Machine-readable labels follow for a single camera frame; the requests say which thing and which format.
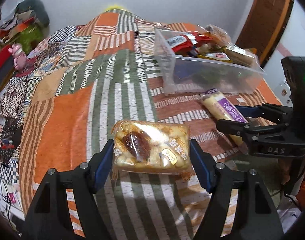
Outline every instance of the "striped fabric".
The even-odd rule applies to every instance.
[[[81,27],[62,48],[58,70],[39,82],[25,118],[19,162],[24,212],[49,168],[65,171],[89,161],[113,138],[111,128],[120,119],[185,123],[214,160],[238,153],[216,130],[198,95],[164,95],[153,55],[156,27],[194,30],[192,24],[152,23],[114,9]],[[264,81],[252,95],[227,96],[233,104],[278,103]],[[173,240],[193,238],[210,197],[195,174],[184,181],[120,172],[117,181],[108,177],[96,201],[113,239]],[[72,191],[67,198],[73,228],[83,236]],[[223,235],[231,230],[236,201],[234,190]]]

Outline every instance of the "red date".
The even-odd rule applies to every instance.
[[[130,132],[123,137],[122,142],[137,161],[142,162],[149,158],[150,145],[143,134]]]

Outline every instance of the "yellow label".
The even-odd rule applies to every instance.
[[[177,162],[177,158],[176,155],[169,149],[163,149],[162,150],[162,154],[167,156],[169,158],[169,160],[171,161],[172,165],[175,165]]]

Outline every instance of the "wooden door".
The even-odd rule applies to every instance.
[[[236,45],[256,48],[260,64],[278,43],[290,0],[254,0]]]

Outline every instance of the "red snack bag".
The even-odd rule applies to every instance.
[[[198,48],[211,40],[212,38],[198,32],[191,32],[170,38],[167,40],[167,43],[175,53],[183,54]]]

